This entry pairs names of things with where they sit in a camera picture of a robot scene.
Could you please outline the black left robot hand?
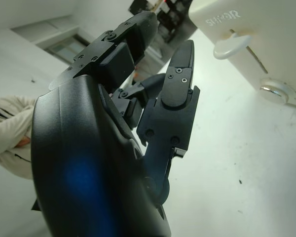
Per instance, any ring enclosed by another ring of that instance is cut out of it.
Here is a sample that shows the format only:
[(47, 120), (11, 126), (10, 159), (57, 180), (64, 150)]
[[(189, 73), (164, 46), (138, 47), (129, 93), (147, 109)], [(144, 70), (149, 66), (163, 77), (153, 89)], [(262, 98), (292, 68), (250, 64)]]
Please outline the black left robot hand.
[(157, 28), (146, 11), (106, 31), (37, 99), (32, 172), (54, 237), (171, 235), (168, 176), (188, 150), (200, 94), (193, 41), (180, 45), (166, 73), (121, 88)]

